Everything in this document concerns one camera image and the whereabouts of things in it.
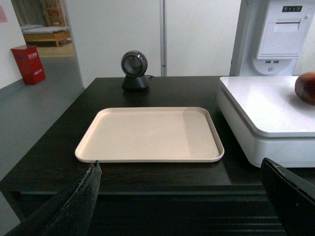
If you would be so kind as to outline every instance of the dark wooden table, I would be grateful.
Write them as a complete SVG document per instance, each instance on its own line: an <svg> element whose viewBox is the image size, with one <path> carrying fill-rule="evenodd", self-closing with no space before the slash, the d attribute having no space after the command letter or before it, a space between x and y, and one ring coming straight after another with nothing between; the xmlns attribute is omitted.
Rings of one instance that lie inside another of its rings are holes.
<svg viewBox="0 0 315 236"><path fill-rule="evenodd" d="M223 158L215 163L102 163L91 235L104 225L107 235L285 235L260 169L247 161L217 106L219 77L153 77L149 89L137 93L124 92L122 83L123 78L96 78L1 181L0 190L21 219L86 168L74 151L100 110L202 107L218 131ZM290 170L315 183L315 168Z"/></svg>

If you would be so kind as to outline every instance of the plastic tray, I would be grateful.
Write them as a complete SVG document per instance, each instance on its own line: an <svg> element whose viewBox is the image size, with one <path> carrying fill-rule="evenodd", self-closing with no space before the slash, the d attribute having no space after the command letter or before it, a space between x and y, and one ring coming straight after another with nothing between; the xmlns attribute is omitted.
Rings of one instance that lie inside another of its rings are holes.
<svg viewBox="0 0 315 236"><path fill-rule="evenodd" d="M224 148L198 107L100 111L75 150L82 162L215 162Z"/></svg>

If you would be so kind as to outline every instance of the gray floor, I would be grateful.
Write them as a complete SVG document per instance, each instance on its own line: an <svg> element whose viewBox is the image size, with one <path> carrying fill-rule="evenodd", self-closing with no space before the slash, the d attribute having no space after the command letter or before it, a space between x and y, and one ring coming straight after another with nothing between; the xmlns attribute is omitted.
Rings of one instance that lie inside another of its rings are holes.
<svg viewBox="0 0 315 236"><path fill-rule="evenodd" d="M11 93L0 89L0 179L83 91L75 57L41 58L41 62L45 80L37 85L21 83ZM0 193L0 236L18 223Z"/></svg>

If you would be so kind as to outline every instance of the red cabinet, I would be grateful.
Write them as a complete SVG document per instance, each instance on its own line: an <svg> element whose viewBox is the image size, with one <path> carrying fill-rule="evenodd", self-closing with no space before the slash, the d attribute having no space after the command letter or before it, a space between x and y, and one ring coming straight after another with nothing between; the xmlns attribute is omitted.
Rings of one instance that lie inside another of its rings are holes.
<svg viewBox="0 0 315 236"><path fill-rule="evenodd" d="M45 72L36 46L25 45L12 48L11 51L26 85L35 85L45 79Z"/></svg>

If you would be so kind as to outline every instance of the bed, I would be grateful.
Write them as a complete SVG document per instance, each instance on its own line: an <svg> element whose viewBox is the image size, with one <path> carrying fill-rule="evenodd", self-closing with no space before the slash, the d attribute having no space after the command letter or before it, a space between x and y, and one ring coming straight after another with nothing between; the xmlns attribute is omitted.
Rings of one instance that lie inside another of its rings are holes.
<svg viewBox="0 0 315 236"><path fill-rule="evenodd" d="M40 25L24 25L21 31L25 42L48 42L54 41L59 47L61 41L70 38L68 26L51 26L45 27Z"/></svg>

